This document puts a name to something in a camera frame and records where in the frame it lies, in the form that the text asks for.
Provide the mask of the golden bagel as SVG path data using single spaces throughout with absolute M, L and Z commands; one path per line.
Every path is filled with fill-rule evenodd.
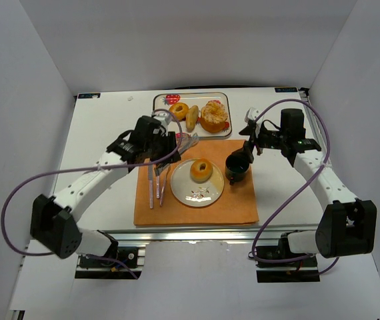
M 213 173 L 212 163 L 204 158 L 197 159 L 190 168 L 192 180 L 198 183 L 207 181 Z

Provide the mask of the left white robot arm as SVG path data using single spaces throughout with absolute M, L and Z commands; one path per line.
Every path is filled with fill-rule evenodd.
M 74 253 L 102 261 L 116 259 L 117 240 L 104 231 L 80 228 L 77 223 L 98 197 L 135 167 L 164 168 L 180 160 L 176 134 L 168 130 L 172 121 L 178 120 L 165 109 L 138 118 L 135 128 L 108 145 L 94 167 L 84 169 L 77 180 L 52 196 L 38 196 L 32 208 L 32 238 L 60 259 Z

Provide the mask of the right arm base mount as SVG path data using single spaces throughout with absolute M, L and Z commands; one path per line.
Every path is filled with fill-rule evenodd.
M 316 257 L 292 262 L 279 260 L 300 258 L 304 253 L 292 253 L 287 236 L 283 233 L 276 245 L 258 245 L 255 248 L 256 257 L 272 260 L 272 263 L 256 262 L 258 283 L 308 283 L 320 282 Z

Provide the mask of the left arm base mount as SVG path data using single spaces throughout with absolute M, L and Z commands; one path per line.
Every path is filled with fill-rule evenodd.
M 145 246 L 125 243 L 119 246 L 116 256 L 108 260 L 80 255 L 75 270 L 76 279 L 137 280 L 142 273 Z

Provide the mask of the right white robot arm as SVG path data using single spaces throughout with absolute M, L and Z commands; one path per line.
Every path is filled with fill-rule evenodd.
M 304 112 L 292 108 L 282 110 L 280 124 L 272 130 L 266 128 L 263 115 L 254 108 L 247 111 L 247 125 L 240 135 L 248 139 L 227 160 L 246 167 L 263 150 L 279 150 L 305 179 L 305 184 L 273 215 L 277 216 L 308 187 L 316 196 L 323 215 L 316 230 L 284 233 L 274 250 L 253 245 L 250 256 L 262 264 L 289 264 L 316 254 L 338 258 L 371 253 L 377 208 L 371 200 L 361 200 L 348 190 L 328 165 L 329 152 L 323 151 L 315 139 L 306 136 Z

